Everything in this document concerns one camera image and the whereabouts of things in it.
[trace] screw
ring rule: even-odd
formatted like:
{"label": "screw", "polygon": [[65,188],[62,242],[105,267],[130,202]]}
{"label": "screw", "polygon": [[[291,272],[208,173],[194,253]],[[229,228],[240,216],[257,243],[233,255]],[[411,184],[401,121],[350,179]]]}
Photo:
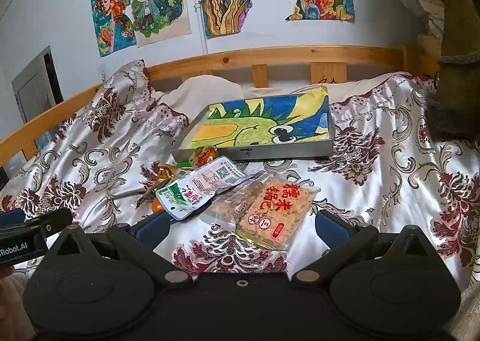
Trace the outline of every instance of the screw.
{"label": "screw", "polygon": [[239,286],[239,287],[246,287],[247,285],[249,285],[249,282],[248,280],[237,280],[236,284]]}
{"label": "screw", "polygon": [[177,284],[187,281],[188,274],[182,270],[171,270],[170,272],[165,273],[164,278],[166,281],[169,281],[172,284]]}
{"label": "screw", "polygon": [[314,270],[301,270],[296,274],[296,277],[299,281],[302,281],[303,283],[313,283],[317,281],[320,278],[320,275],[318,272],[315,272]]}

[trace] snack bag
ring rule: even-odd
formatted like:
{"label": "snack bag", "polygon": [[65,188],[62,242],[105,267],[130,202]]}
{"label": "snack bag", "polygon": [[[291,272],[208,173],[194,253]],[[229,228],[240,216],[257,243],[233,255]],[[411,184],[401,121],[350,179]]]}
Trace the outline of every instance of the snack bag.
{"label": "snack bag", "polygon": [[212,146],[197,147],[193,155],[190,157],[190,164],[195,170],[197,170],[203,165],[212,162],[217,157],[217,149],[214,149]]}
{"label": "snack bag", "polygon": [[238,235],[269,250],[287,250],[318,188],[268,179],[237,223]]}
{"label": "snack bag", "polygon": [[200,215],[200,220],[234,231],[238,219],[250,208],[262,190],[263,183],[270,176],[270,173],[260,170],[232,190],[215,197],[212,204]]}
{"label": "snack bag", "polygon": [[157,190],[157,199],[175,219],[183,220],[216,194],[250,178],[227,157],[220,157]]}

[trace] wooden headboard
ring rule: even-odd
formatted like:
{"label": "wooden headboard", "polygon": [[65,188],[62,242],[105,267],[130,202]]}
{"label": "wooden headboard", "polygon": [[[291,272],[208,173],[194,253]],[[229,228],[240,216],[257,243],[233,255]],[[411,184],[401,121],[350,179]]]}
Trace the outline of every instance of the wooden headboard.
{"label": "wooden headboard", "polygon": [[[147,67],[150,81],[175,76],[182,81],[193,76],[212,74],[215,70],[251,66],[255,87],[268,87],[268,64],[310,64],[310,82],[342,83],[347,81],[347,64],[380,64],[389,71],[408,71],[414,75],[434,76],[438,70],[436,59],[424,54],[417,46],[398,49],[360,46],[287,46],[253,48],[212,53]],[[34,140],[69,118],[86,105],[101,84],[50,108],[30,120],[0,142],[0,166],[19,151],[29,160],[36,155]]]}

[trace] floral satin bedspread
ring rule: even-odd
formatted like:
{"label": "floral satin bedspread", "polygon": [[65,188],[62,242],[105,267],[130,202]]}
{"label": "floral satin bedspread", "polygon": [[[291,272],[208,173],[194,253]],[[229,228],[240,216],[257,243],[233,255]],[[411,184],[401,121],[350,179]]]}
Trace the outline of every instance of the floral satin bedspread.
{"label": "floral satin bedspread", "polygon": [[[434,91],[433,81],[393,75],[363,95],[330,104],[336,129],[331,157],[241,163],[248,173],[265,169],[321,189],[288,252],[258,249],[198,217],[172,225],[155,252],[192,275],[291,274],[328,249],[314,225],[316,212],[326,209],[381,232],[416,224],[461,288],[480,280],[479,145],[432,140],[424,90]],[[134,204],[155,180],[158,164],[173,162],[172,143],[188,125],[187,116],[151,91],[143,61],[119,69],[10,180],[0,212],[20,207],[33,218],[65,206],[86,232],[132,225],[150,214],[150,204],[138,210]]]}

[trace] cartoon dragon drawing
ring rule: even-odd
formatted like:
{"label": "cartoon dragon drawing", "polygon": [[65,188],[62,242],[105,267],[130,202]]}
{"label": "cartoon dragon drawing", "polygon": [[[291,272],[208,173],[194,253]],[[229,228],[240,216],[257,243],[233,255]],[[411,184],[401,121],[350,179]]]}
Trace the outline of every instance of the cartoon dragon drawing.
{"label": "cartoon dragon drawing", "polygon": [[309,142],[328,137],[328,94],[243,99],[209,106],[210,115],[189,148]]}

